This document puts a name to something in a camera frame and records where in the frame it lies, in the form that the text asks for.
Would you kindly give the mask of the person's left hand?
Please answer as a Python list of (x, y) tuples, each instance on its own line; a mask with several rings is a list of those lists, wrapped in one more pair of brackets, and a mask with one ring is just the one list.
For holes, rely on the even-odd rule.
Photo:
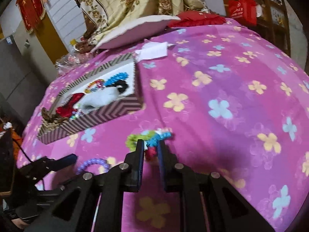
[(24, 222), (22, 219), (17, 218), (17, 219), (12, 219), (12, 223), (18, 227), (19, 229), (24, 230), (26, 227), (29, 226), (26, 222)]

